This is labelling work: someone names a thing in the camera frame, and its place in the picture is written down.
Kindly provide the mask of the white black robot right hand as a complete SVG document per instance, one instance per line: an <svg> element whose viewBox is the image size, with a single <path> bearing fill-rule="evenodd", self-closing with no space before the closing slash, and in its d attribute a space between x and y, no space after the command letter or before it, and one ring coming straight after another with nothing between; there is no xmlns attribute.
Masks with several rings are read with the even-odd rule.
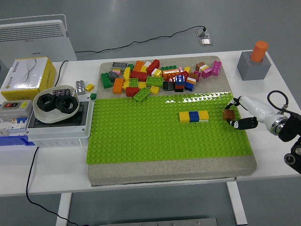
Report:
<svg viewBox="0 0 301 226"><path fill-rule="evenodd" d="M254 97L240 96L239 98L234 98L225 108L230 109L232 105L242 106L253 116L238 121L227 119L228 124L238 130L256 128L260 122L266 125L270 133L278 135L288 120L286 116L276 113L267 103Z"/></svg>

